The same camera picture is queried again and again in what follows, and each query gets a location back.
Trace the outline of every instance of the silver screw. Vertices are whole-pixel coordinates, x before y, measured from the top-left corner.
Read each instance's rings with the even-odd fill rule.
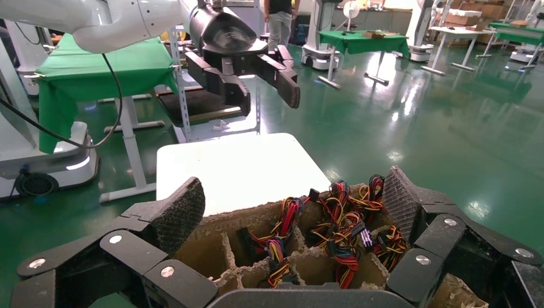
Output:
[[[456,226],[457,225],[457,222],[455,220],[453,220],[453,219],[450,219],[450,218],[444,219],[444,222],[447,223],[450,226]]]
[[[39,268],[41,265],[43,265],[44,263],[46,262],[45,259],[43,258],[39,258],[39,259],[36,259],[32,262],[30,262],[30,264],[28,265],[29,268]]]
[[[416,257],[416,261],[418,261],[421,265],[429,265],[430,260],[424,255],[419,255]]]
[[[172,266],[166,266],[162,269],[162,271],[160,271],[160,275],[164,278],[170,277],[174,275],[174,268]]]
[[[516,249],[516,253],[518,255],[521,255],[522,257],[525,257],[525,258],[532,258],[533,255],[530,251],[526,250],[526,249],[523,249],[523,248],[518,248]]]
[[[118,242],[121,241],[122,238],[123,237],[120,236],[120,235],[114,235],[114,236],[112,236],[112,238],[110,238],[110,243],[117,244]]]

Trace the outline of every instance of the wheel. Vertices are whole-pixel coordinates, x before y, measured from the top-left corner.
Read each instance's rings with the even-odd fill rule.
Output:
[[[15,189],[21,196],[43,196],[58,189],[58,182],[45,173],[25,173],[15,180]]]
[[[304,62],[304,65],[309,66],[309,67],[314,67],[314,61],[313,61],[311,56],[306,58],[306,61]]]

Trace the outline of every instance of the white table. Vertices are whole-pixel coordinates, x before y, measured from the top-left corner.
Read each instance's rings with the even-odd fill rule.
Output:
[[[236,135],[164,146],[157,152],[157,200],[191,176],[202,182],[204,216],[327,191],[330,181],[287,133]]]
[[[468,59],[470,58],[470,55],[472,53],[472,49],[474,49],[474,44],[476,44],[476,38],[480,34],[490,34],[495,33],[494,31],[488,31],[488,30],[482,30],[482,31],[472,31],[467,30],[465,27],[455,27],[453,30],[448,29],[448,27],[431,27],[431,30],[443,32],[444,37],[442,38],[442,41],[440,42],[440,46],[438,47],[438,50],[436,51],[436,55],[434,56],[434,61],[432,63],[431,67],[423,66],[422,69],[433,73],[444,76],[446,73],[439,71],[436,68],[436,64],[438,63],[438,58],[440,57],[440,52],[442,52],[442,49],[444,48],[444,43],[446,42],[447,38],[455,38],[455,39],[472,39],[472,42],[470,42],[470,47],[468,48],[466,55],[464,56],[464,60],[462,64],[458,63],[452,63],[453,66],[458,67],[460,69],[466,69],[467,71],[474,71],[475,69],[472,67],[466,66],[466,63],[468,62]]]

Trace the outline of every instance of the black wire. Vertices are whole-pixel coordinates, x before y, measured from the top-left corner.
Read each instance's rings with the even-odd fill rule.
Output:
[[[74,142],[70,139],[67,139],[67,138],[64,138],[62,136],[59,136],[55,133],[53,133],[52,131],[48,130],[47,128],[39,125],[38,123],[34,122],[32,119],[30,119],[29,117],[27,117],[25,114],[23,114],[22,112],[18,111],[17,109],[15,109],[13,106],[11,106],[10,104],[8,104],[6,101],[4,101],[3,99],[0,99],[0,103],[2,105],[4,105],[7,109],[11,110],[14,114],[17,114],[19,117],[21,117],[23,120],[27,121],[30,125],[34,126],[35,128],[38,128],[39,130],[41,130],[42,132],[54,137],[54,138],[57,138],[58,140],[61,140],[61,141],[64,141],[66,143],[69,143],[69,144],[72,144],[73,146],[77,146],[78,148],[81,148],[81,149],[94,149],[94,148],[98,148],[99,146],[101,146],[104,142],[106,142],[111,136],[112,134],[115,132],[115,129],[117,128],[117,126],[119,126],[119,121],[121,120],[121,113],[123,112],[123,93],[121,92],[121,85],[119,84],[119,79],[117,79],[117,75],[116,73],[114,72],[114,69],[112,68],[112,66],[110,65],[110,62],[108,61],[108,58],[106,57],[105,54],[102,54],[102,57],[104,58],[104,60],[106,61],[106,64],[108,66],[108,68],[110,69],[110,72],[112,73],[113,77],[114,77],[114,80],[115,80],[115,84],[117,85],[117,91],[119,91],[119,114],[117,115],[117,119],[115,120],[115,124],[113,125],[112,129],[108,132],[108,134],[106,135],[106,137],[104,137],[102,140],[100,140],[99,143],[95,144],[95,145],[92,145],[92,146],[86,146],[84,144],[79,144],[77,142]]]
[[[19,31],[21,32],[22,36],[23,36],[24,38],[26,38],[26,40],[27,40],[30,44],[32,44],[32,45],[39,45],[39,44],[40,44],[40,37],[39,37],[39,36],[38,36],[38,42],[37,42],[37,43],[34,43],[34,42],[32,42],[32,41],[30,40],[30,38],[28,38],[28,37],[26,36],[26,34],[24,34],[24,32],[22,31],[22,29],[21,29],[21,27],[19,26],[18,23],[15,23],[15,25],[18,27],[18,29],[19,29]]]

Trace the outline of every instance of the robotic hand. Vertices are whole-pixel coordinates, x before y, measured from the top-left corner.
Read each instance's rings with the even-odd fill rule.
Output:
[[[0,0],[0,18],[70,33],[91,53],[121,49],[183,24],[200,53],[187,52],[189,74],[204,89],[247,115],[250,95],[237,76],[256,74],[277,88],[291,108],[298,108],[300,88],[285,46],[269,54],[266,42],[220,2]]]

